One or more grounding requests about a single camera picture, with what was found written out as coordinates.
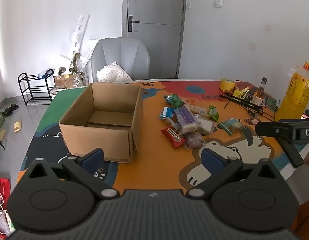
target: cartoon bear print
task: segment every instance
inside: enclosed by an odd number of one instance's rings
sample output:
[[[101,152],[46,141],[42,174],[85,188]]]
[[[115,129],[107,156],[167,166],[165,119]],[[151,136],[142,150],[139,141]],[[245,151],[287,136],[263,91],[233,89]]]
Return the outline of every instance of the cartoon bear print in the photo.
[[[179,173],[180,184],[187,190],[200,184],[210,177],[212,174],[206,167],[207,151],[209,148],[218,155],[227,159],[229,157],[236,157],[241,159],[244,163],[257,163],[262,158],[274,157],[274,150],[272,146],[265,143],[264,138],[256,135],[255,131],[250,127],[245,126],[243,132],[240,133],[241,137],[233,139],[228,142],[222,142],[216,138],[208,138],[205,140],[206,145],[201,148],[192,149],[194,161],[184,167]]]

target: gray office chair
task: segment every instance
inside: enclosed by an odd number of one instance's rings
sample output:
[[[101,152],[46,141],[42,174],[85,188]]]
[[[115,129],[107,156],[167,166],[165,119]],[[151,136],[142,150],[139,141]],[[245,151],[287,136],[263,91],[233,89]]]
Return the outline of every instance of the gray office chair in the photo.
[[[93,82],[96,72],[116,61],[133,80],[149,78],[150,57],[145,45],[133,38],[99,40],[91,57]]]

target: door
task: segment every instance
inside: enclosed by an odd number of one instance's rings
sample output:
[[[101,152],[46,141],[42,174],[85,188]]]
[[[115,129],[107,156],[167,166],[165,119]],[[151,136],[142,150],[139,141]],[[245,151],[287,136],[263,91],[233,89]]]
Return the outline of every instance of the door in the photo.
[[[127,37],[146,46],[150,79],[176,78],[181,53],[184,0],[128,0]]]

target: yellow clip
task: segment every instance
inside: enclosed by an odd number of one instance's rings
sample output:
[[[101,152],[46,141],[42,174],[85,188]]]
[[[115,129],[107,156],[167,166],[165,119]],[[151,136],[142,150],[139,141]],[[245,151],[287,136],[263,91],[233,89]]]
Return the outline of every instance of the yellow clip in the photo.
[[[239,88],[236,87],[236,90],[234,91],[234,97],[245,99],[248,92],[249,92],[249,87],[242,89],[242,90],[239,90]]]

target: white pillow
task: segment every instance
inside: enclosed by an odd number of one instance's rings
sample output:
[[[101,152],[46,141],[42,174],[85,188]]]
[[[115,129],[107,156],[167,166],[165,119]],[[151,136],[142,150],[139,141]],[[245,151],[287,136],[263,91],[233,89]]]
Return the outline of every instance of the white pillow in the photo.
[[[117,62],[112,62],[110,65],[104,66],[103,69],[96,72],[98,82],[106,83],[128,83],[131,82],[131,77],[120,67]]]

